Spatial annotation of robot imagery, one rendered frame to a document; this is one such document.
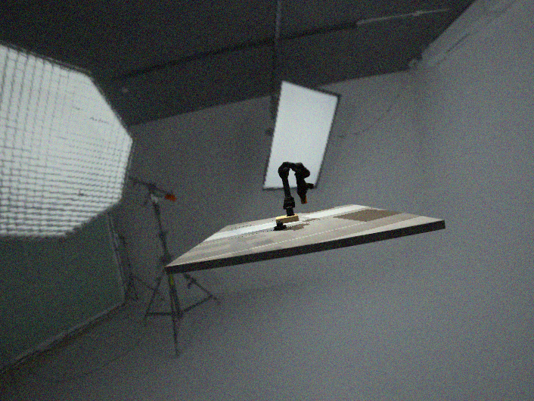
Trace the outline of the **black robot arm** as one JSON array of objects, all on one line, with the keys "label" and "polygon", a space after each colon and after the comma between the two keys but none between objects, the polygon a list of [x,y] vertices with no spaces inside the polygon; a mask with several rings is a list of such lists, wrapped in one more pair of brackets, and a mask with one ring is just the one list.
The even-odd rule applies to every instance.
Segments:
[{"label": "black robot arm", "polygon": [[[290,194],[290,186],[288,182],[288,176],[290,168],[295,172],[296,180],[305,179],[310,176],[310,171],[304,167],[303,163],[291,163],[291,162],[283,162],[281,166],[278,168],[278,174],[282,178],[283,186],[284,186],[284,210],[287,211],[287,216],[294,216],[293,208],[295,207],[295,201],[294,198]],[[314,184],[312,183],[306,183],[305,186],[307,186],[310,189],[313,189]],[[288,208],[287,208],[288,207]]]}]

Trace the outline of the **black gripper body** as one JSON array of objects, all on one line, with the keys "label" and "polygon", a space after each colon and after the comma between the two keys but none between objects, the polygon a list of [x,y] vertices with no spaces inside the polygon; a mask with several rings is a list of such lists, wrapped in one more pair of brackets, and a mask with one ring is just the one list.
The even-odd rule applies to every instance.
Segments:
[{"label": "black gripper body", "polygon": [[308,191],[308,187],[305,186],[305,179],[297,180],[296,183],[297,183],[297,194],[299,194],[299,192],[303,192],[306,190]]}]

